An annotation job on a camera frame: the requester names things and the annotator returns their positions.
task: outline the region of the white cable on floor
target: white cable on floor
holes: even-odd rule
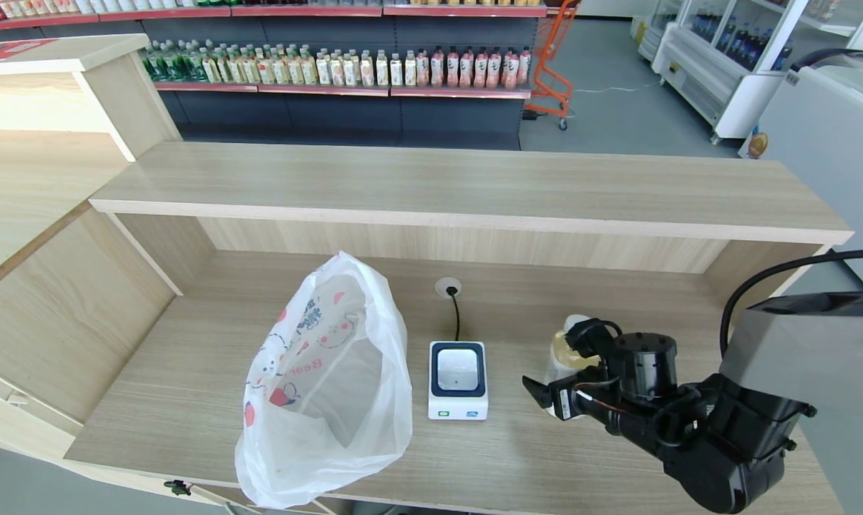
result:
[[[618,92],[636,92],[640,89],[644,89],[650,86],[660,85],[660,81],[651,82],[651,84],[645,84],[643,86],[638,86],[637,88],[620,88],[618,86],[610,86],[608,88],[604,88],[602,90],[575,90],[575,92],[608,92],[608,91],[618,91]]]

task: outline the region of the red shelf edge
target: red shelf edge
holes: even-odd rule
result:
[[[540,6],[384,6],[389,16],[463,16],[463,17],[546,17],[548,7]]]
[[[335,94],[340,97],[389,97],[390,88],[348,88],[337,86],[295,86],[287,84],[259,84],[259,92],[285,92],[285,94]]]
[[[380,17],[381,6],[232,6],[231,16],[366,16]]]
[[[229,17],[231,7],[183,7],[182,9],[153,9],[101,13],[100,21],[132,21],[140,19],[194,19],[194,17]]]
[[[208,82],[154,82],[160,92],[258,92],[257,84],[208,84]]]
[[[478,89],[478,88],[418,88],[396,86],[390,88],[390,97],[442,97],[442,98],[494,98],[526,100],[529,89]]]
[[[28,27],[32,26],[76,25],[81,23],[95,23],[97,21],[97,14],[50,14],[49,16],[29,16],[19,17],[19,19],[5,19],[0,21],[0,30],[28,29]]]

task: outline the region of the wooden panel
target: wooden panel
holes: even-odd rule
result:
[[[113,215],[127,237],[151,260],[174,293],[182,295],[211,260],[215,247],[202,225],[189,216]]]
[[[104,212],[844,243],[776,161],[285,144],[162,143]]]
[[[180,141],[180,132],[136,53],[72,76],[100,113],[125,159],[134,161],[160,141]]]
[[[67,457],[237,488],[235,444],[250,360],[276,313],[325,259],[216,252],[190,294],[175,299],[151,330]],[[703,513],[656,459],[589,418],[550,418],[520,383],[522,374],[545,371],[550,337],[570,313],[674,335],[680,382],[705,378],[719,364],[720,312],[703,276],[367,262],[388,278],[409,329],[413,437],[402,459],[330,496],[483,513],[578,515],[582,506],[589,515]],[[436,278],[446,275],[464,284],[462,336],[486,342],[484,423],[426,416],[428,344],[454,330],[452,304],[434,292]],[[755,510],[837,513],[827,480],[797,436],[785,479]]]
[[[61,219],[125,164],[107,134],[0,131],[0,267],[62,229],[68,220]]]
[[[164,496],[173,496],[157,477],[140,476],[122,470],[101,469],[97,466],[62,459],[72,445],[74,434],[66,433],[45,421],[34,418],[22,408],[0,401],[0,448],[61,466],[76,474],[109,483]],[[207,499],[192,501],[212,504]]]
[[[0,130],[108,133],[104,118],[71,73],[0,76]]]
[[[89,210],[0,282],[0,377],[85,421],[171,297]]]
[[[220,250],[703,273],[723,240],[200,218]]]
[[[829,245],[732,241],[723,249],[717,260],[708,267],[706,277],[712,291],[715,291],[721,306],[723,306],[740,284],[765,268],[785,261],[797,260],[797,258],[820,255],[828,249]],[[740,312],[746,306],[752,306],[768,297],[784,293],[797,278],[800,278],[807,271],[807,268],[775,274],[746,291],[746,294],[743,294],[743,297],[736,304],[733,322],[738,322]]]

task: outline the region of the wooden countertop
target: wooden countertop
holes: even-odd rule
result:
[[[841,244],[852,232],[771,161],[161,143],[103,212]]]
[[[108,134],[0,131],[0,267],[125,164]]]
[[[85,72],[148,44],[145,34],[59,38],[1,59],[0,75]]]
[[[250,360],[276,313],[324,260],[217,251],[160,317],[66,457],[236,487]],[[672,335],[679,381],[705,378],[720,362],[720,312],[701,275],[366,262],[388,278],[409,330],[413,437],[402,459],[330,496],[483,513],[705,513],[656,459],[591,418],[550,418],[520,382],[544,373],[552,335],[571,313]],[[452,304],[434,292],[436,278],[448,275],[464,284],[462,337],[486,342],[490,410],[481,423],[426,415],[428,344],[454,330]],[[784,480],[746,513],[841,512],[804,437],[792,437],[799,447]]]

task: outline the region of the refrigerator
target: refrigerator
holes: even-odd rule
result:
[[[827,49],[791,66],[740,157],[778,160],[854,231],[863,248],[863,51]],[[863,260],[847,261],[863,280]]]
[[[658,13],[673,1],[660,0]],[[639,52],[651,35],[654,25]],[[746,137],[798,56],[831,48],[863,49],[863,0],[683,0],[651,69],[710,124],[717,144]]]

